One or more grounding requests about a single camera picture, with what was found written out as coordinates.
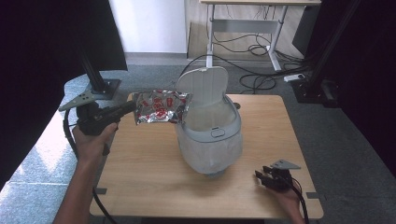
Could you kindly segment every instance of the wooden table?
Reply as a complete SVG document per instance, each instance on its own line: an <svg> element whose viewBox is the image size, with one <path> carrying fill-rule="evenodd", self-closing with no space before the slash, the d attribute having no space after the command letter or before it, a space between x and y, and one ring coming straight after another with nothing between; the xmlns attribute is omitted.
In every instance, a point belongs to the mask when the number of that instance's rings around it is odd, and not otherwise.
<svg viewBox="0 0 396 224"><path fill-rule="evenodd" d="M253 33L273 34L271 45L266 46L268 55L276 71L281 67L275 55L276 43L285 20L288 6L319 6L320 0L200 0L200 3L210 5L211 13L208 13L209 42L207 44L206 67L213 65L213 34L215 32L227 33ZM276 20L219 20L215 19L215 5L263 5L282 6L282 12Z"/></svg>
<svg viewBox="0 0 396 224"><path fill-rule="evenodd" d="M242 156L224 175L209 178L184 162L174 124L134 124L134 116L122 118L107 157L98 188L113 216L134 217L286 217L275 198L261 186L254 171L279 159L301 166L291 174L302 185L308 215L323 216L288 112L279 96L229 95L239 103L244 135ZM102 212L92 201L93 215Z"/></svg>

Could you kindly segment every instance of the wall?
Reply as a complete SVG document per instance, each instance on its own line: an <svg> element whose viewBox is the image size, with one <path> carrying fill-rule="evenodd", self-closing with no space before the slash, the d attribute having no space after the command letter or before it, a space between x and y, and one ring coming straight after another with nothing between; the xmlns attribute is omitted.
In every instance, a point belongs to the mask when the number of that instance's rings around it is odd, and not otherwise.
<svg viewBox="0 0 396 224"><path fill-rule="evenodd" d="M187 53L185 0L110 0L125 52Z"/></svg>

